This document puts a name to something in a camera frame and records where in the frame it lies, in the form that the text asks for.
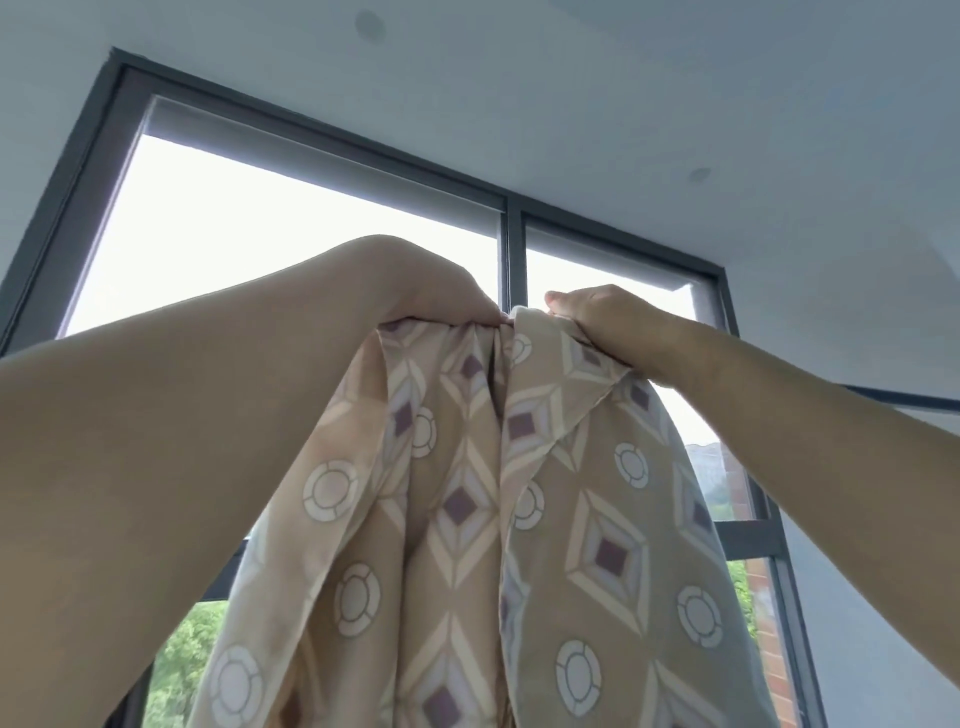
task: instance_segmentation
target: beige curtain fabric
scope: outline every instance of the beige curtain fabric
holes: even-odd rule
[[[656,393],[515,315],[366,342],[251,535],[190,726],[778,725]]]

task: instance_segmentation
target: forearm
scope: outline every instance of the forearm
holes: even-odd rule
[[[336,249],[0,362],[19,724],[102,719],[235,550],[395,303],[356,265]]]
[[[901,633],[960,684],[960,439],[684,324],[678,390]]]

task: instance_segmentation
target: purple diamond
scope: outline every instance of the purple diamond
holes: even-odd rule
[[[457,525],[463,525],[463,522],[466,521],[476,509],[477,504],[473,502],[473,498],[471,498],[470,494],[462,487],[457,488],[457,490],[447,496],[444,501],[446,514],[450,517],[450,520]]]
[[[483,372],[483,364],[480,363],[480,360],[476,356],[471,354],[464,359],[464,365],[460,368],[460,374],[467,379],[473,379],[481,372]]]
[[[623,573],[623,566],[627,563],[627,549],[607,539],[600,540],[600,547],[593,557],[593,563],[614,576]]]
[[[441,685],[423,701],[423,714],[430,728],[452,728],[463,716],[446,685]]]
[[[636,384],[630,389],[630,399],[639,404],[643,409],[650,406],[650,395],[646,390]]]
[[[534,425],[534,416],[529,412],[522,412],[507,420],[507,434],[510,435],[511,440],[532,435],[536,431],[537,426]]]
[[[408,429],[410,425],[414,423],[414,411],[410,406],[410,402],[405,402],[402,407],[400,407],[394,413],[394,437],[399,437]]]
[[[584,353],[584,361],[586,361],[587,364],[592,364],[594,367],[600,366],[600,357],[597,356],[597,352],[587,347],[582,347],[582,351]]]
[[[713,525],[713,520],[710,518],[710,512],[699,500],[694,501],[693,503],[693,522],[707,531],[709,531],[710,527]]]

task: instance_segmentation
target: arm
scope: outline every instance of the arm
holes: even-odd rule
[[[463,269],[376,237],[0,361],[5,723],[104,720],[250,529],[363,339],[408,315],[502,317]]]
[[[960,685],[960,438],[614,286],[556,294],[675,387],[853,585]]]

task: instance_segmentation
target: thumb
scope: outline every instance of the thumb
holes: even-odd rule
[[[580,291],[572,293],[561,293],[560,291],[547,291],[543,296],[547,307],[551,313],[558,316],[565,316],[568,319],[575,319],[580,312],[582,297],[578,294]]]

